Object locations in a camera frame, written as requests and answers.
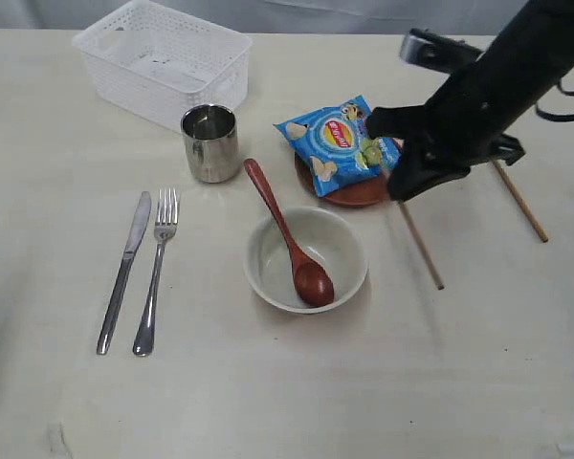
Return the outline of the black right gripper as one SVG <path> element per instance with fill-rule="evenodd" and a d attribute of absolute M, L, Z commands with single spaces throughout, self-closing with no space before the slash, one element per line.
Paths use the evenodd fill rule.
<path fill-rule="evenodd" d="M 389 198 L 408 201 L 464 178 L 475 164 L 520 160 L 525 150 L 505 130 L 526 110 L 526 91 L 511 88 L 511 79 L 510 72 L 476 61 L 452 73 L 424 105 L 375 107 L 365 119 L 368 137 L 401 142 Z"/>

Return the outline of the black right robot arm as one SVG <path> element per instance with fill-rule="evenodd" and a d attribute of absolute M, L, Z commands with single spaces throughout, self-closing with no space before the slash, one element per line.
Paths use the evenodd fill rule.
<path fill-rule="evenodd" d="M 475 61 L 452 72 L 422 105 L 376 107 L 370 138 L 403 140 L 389 174 L 391 200 L 405 202 L 525 154 L 505 131 L 574 68 L 574 1 L 529 1 Z"/>

